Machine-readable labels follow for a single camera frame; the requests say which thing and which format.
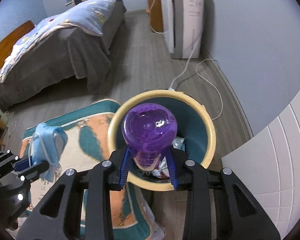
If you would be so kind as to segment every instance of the wooden floor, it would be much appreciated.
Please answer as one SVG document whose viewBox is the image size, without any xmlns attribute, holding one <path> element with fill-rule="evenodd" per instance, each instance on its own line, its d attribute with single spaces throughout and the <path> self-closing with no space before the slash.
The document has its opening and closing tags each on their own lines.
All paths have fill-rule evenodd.
<svg viewBox="0 0 300 240">
<path fill-rule="evenodd" d="M 144 91 L 166 89 L 171 80 L 182 72 L 186 63 L 186 60 L 169 58 L 163 35 L 150 32 L 145 12 L 126 15 L 125 23 L 114 38 L 110 51 L 112 68 L 97 95 L 88 93 L 85 79 L 69 78 L 44 89 L 26 102 L 13 106 L 10 109 L 9 123 L 16 121 L 16 128 L 10 136 L 8 148 L 13 153 L 18 153 L 22 135 L 27 128 L 88 106 L 102 98 L 112 98 L 123 103 Z M 219 114 L 221 103 L 218 93 L 195 73 L 194 67 L 201 59 L 191 60 L 188 71 L 175 82 L 174 89 L 183 91 L 204 104 L 213 118 Z M 217 133 L 217 148 L 210 165 L 211 169 L 220 170 L 221 157 L 245 143 L 249 133 L 215 64 L 208 61 L 202 73 L 219 89 L 224 103 L 221 117 L 213 121 Z M 185 208 L 185 192 L 154 193 L 152 209 L 157 222 L 166 229 L 165 239 L 182 239 Z"/>
</svg>

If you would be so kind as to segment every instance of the translucent purple plastic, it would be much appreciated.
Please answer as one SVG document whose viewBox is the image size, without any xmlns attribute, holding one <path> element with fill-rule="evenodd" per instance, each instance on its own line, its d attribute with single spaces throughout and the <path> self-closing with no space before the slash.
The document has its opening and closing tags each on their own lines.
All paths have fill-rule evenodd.
<svg viewBox="0 0 300 240">
<path fill-rule="evenodd" d="M 122 134 L 136 165 L 143 171 L 152 171 L 176 137 L 177 121 L 164 106 L 145 103 L 127 112 Z"/>
</svg>

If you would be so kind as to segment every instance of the blue comforter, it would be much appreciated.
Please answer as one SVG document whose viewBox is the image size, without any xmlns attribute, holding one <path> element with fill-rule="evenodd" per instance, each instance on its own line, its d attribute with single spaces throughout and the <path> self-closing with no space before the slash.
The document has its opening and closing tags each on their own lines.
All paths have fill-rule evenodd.
<svg viewBox="0 0 300 240">
<path fill-rule="evenodd" d="M 110 17 L 115 2 L 116 0 L 87 0 L 62 14 L 43 19 L 32 31 L 16 42 L 11 56 L 0 70 L 0 81 L 5 80 L 9 71 L 26 52 L 55 30 L 77 26 L 89 35 L 102 36 L 103 24 Z"/>
</svg>

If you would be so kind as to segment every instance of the robotic arm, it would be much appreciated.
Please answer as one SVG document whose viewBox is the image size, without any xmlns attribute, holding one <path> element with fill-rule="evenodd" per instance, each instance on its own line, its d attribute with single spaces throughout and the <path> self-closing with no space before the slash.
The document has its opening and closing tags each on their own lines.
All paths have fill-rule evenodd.
<svg viewBox="0 0 300 240">
<path fill-rule="evenodd" d="M 4 159 L 0 162 L 0 177 L 25 164 L 8 151 L 0 154 L 0 160 Z M 128 154 L 126 149 L 117 150 L 109 160 L 88 171 L 68 169 L 33 209 L 17 240 L 81 239 L 85 189 L 89 189 L 85 240 L 113 240 L 109 192 L 123 188 L 127 179 L 124 170 L 131 163 Z M 231 169 L 209 171 L 173 147 L 171 158 L 176 166 L 175 188 L 188 191 L 183 240 L 211 239 L 209 189 L 215 195 L 217 240 L 280 239 L 266 212 Z M 28 207 L 28 198 L 24 196 L 28 196 L 30 183 L 48 168 L 47 162 L 31 166 L 20 172 L 16 181 L 0 187 L 0 239 L 12 239 L 3 227 L 9 226 Z"/>
</svg>

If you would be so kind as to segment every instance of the yellow trash can rim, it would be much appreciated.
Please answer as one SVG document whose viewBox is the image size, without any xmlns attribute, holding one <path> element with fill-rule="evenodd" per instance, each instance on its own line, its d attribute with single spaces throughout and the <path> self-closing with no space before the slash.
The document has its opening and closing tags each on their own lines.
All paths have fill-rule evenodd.
<svg viewBox="0 0 300 240">
<path fill-rule="evenodd" d="M 184 93 L 180 93 L 180 92 L 172 91 L 172 90 L 152 90 L 152 91 L 144 92 L 144 93 L 134 96 L 133 98 L 130 98 L 122 106 L 120 106 L 120 108 L 114 114 L 114 116 L 110 122 L 109 129 L 108 129 L 107 141 L 108 141 L 109 152 L 112 153 L 113 151 L 117 150 L 116 140 L 115 140 L 116 134 L 117 134 L 117 130 L 119 128 L 120 122 L 123 119 L 123 117 L 125 116 L 125 114 L 131 108 L 133 108 L 133 106 L 135 106 L 145 100 L 148 100 L 151 98 L 161 98 L 161 97 L 174 98 L 174 99 L 178 99 L 180 101 L 185 102 L 186 104 L 191 106 L 203 120 L 203 123 L 207 130 L 208 143 L 207 143 L 207 150 L 206 150 L 204 158 L 201 162 L 201 165 L 204 168 L 208 168 L 208 166 L 210 165 L 210 163 L 212 161 L 212 158 L 214 156 L 214 152 L 216 149 L 216 132 L 215 132 L 212 120 L 203 105 L 200 105 L 196 100 L 194 100 L 190 96 L 187 96 Z M 135 176 L 132 172 L 129 172 L 127 181 L 131 182 L 132 184 L 134 184 L 138 187 L 145 188 L 148 190 L 154 190 L 154 191 L 173 190 L 173 186 L 171 183 L 154 183 L 154 182 L 146 181 L 146 180 L 143 180 L 143 179 Z"/>
</svg>

